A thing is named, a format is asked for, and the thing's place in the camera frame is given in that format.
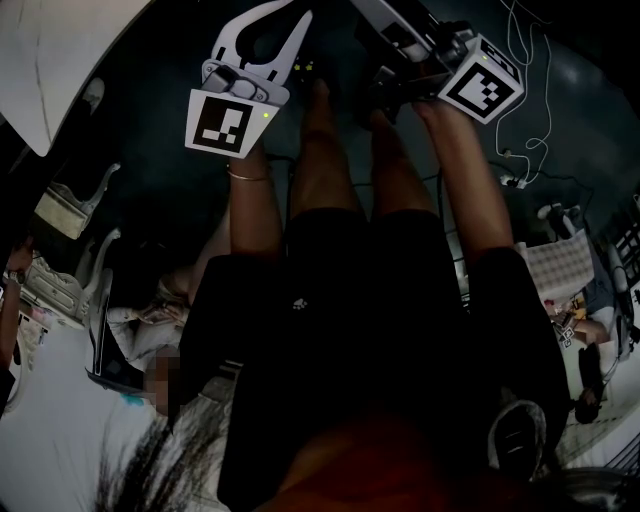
bracelet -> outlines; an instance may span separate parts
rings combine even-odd
[[[237,180],[242,180],[242,181],[265,181],[269,179],[269,176],[265,176],[264,178],[247,178],[246,176],[240,176],[239,174],[234,174],[231,171],[227,171],[229,173],[229,176],[231,176],[232,178],[235,178]]]

white table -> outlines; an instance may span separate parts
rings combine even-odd
[[[0,0],[0,113],[38,155],[48,153],[93,70],[150,2]]]

dark floor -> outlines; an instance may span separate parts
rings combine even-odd
[[[220,28],[257,3],[158,0],[114,46],[97,71],[106,82],[106,95],[95,121],[103,129],[99,143],[117,155],[123,167],[114,175],[95,214],[97,226],[119,225],[125,236],[147,238],[171,248],[178,260],[195,258],[224,211],[228,178],[224,157],[184,147],[189,91],[200,86],[201,63],[209,56]],[[425,4],[441,20],[470,21],[506,51],[508,11],[499,0],[429,0]],[[307,43],[335,66],[342,88],[337,115],[352,177],[354,182],[367,182],[370,137],[354,123],[350,108],[366,59],[353,37],[356,21],[357,12],[347,0],[322,2]],[[553,132],[545,171],[573,175],[595,190],[587,219],[597,232],[637,185],[640,121],[622,92],[598,67],[554,40],[551,47]],[[546,47],[539,35],[536,52],[529,100],[501,129],[501,147],[514,152],[524,150],[529,137],[542,136],[547,130],[543,98]],[[269,152],[297,155],[301,115],[294,96],[266,132]],[[397,127],[420,174],[437,173],[424,130],[406,106]],[[506,162],[495,154],[495,123],[478,125],[478,130],[489,160],[506,164],[517,175],[524,170],[521,162]],[[540,157],[541,151],[533,152],[534,168]],[[281,200],[286,172],[285,166],[275,166]],[[496,176],[504,174],[499,168],[495,172]],[[434,193],[435,180],[428,186]],[[584,206],[589,196],[572,181],[542,176],[524,191],[504,190],[519,238],[529,231],[541,205],[562,200]],[[370,189],[359,187],[358,193],[365,209],[370,209]],[[445,225],[452,227],[448,209]]]

white cable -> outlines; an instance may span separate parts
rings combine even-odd
[[[546,143],[547,138],[551,135],[551,129],[553,127],[553,121],[551,118],[551,108],[549,107],[549,74],[551,71],[551,59],[553,57],[552,53],[551,53],[551,45],[549,44],[549,39],[547,38],[546,34],[543,34],[544,36],[544,40],[547,44],[547,50],[548,50],[548,55],[549,58],[547,60],[547,72],[546,72],[546,78],[545,78],[545,87],[544,87],[544,102],[545,105],[547,107],[547,116],[549,118],[549,130],[547,131],[547,134],[542,137],[541,139],[538,137],[531,137],[529,139],[527,139],[527,141],[525,142],[525,148],[532,150],[532,149],[536,149],[540,146],[544,146],[544,155],[542,156],[542,159],[540,160],[540,164],[538,165],[538,170],[536,171],[535,175],[533,176],[533,178],[531,178],[531,180],[529,180],[529,175],[531,173],[531,160],[527,155],[518,155],[518,154],[514,154],[514,153],[509,153],[507,154],[506,152],[501,152],[500,151],[500,144],[499,144],[499,140],[500,140],[500,123],[502,122],[502,120],[504,118],[506,118],[507,116],[509,116],[510,114],[512,114],[513,112],[515,112],[516,110],[518,110],[525,101],[527,101],[527,98],[529,97],[529,66],[533,63],[533,58],[534,58],[534,52],[535,52],[535,47],[533,44],[533,27],[534,26],[538,26],[540,27],[539,23],[532,23],[529,26],[529,44],[530,44],[530,48],[527,49],[527,45],[524,42],[524,39],[522,37],[522,32],[520,31],[520,24],[518,23],[518,18],[516,17],[516,13],[514,12],[515,6],[518,5],[521,9],[525,10],[526,12],[528,12],[531,16],[533,16],[536,20],[538,20],[540,23],[543,23],[545,25],[549,25],[550,21],[544,21],[542,19],[540,19],[538,16],[536,16],[535,14],[533,14],[531,11],[529,11],[526,7],[524,7],[518,0],[513,0],[511,6],[507,5],[505,3],[504,0],[500,0],[500,3],[502,5],[504,5],[507,9],[509,9],[509,17],[507,20],[507,47],[509,48],[509,53],[511,54],[511,57],[513,58],[513,60],[515,60],[518,64],[520,64],[521,66],[524,66],[524,97],[522,98],[522,101],[520,101],[520,103],[518,103],[515,107],[513,107],[511,110],[509,110],[508,112],[506,112],[505,114],[503,114],[499,119],[498,122],[496,124],[496,137],[495,137],[495,141],[496,141],[496,153],[503,157],[503,158],[521,158],[523,160],[525,160],[527,162],[527,172],[525,174],[524,177],[524,186],[529,185],[530,183],[533,183],[535,181],[535,179],[538,177],[538,175],[540,174],[540,171],[542,170],[542,166],[547,158],[547,155],[549,153],[549,146]],[[520,60],[518,57],[516,57],[513,49],[511,48],[511,22],[512,20],[515,22],[516,25],[516,31],[518,33],[518,39],[520,40],[520,45],[522,46],[522,50],[524,51],[525,54],[525,60],[522,61]]]

white cube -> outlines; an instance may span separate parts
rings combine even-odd
[[[480,34],[467,47],[469,53],[438,98],[487,124],[522,95],[522,73]]]

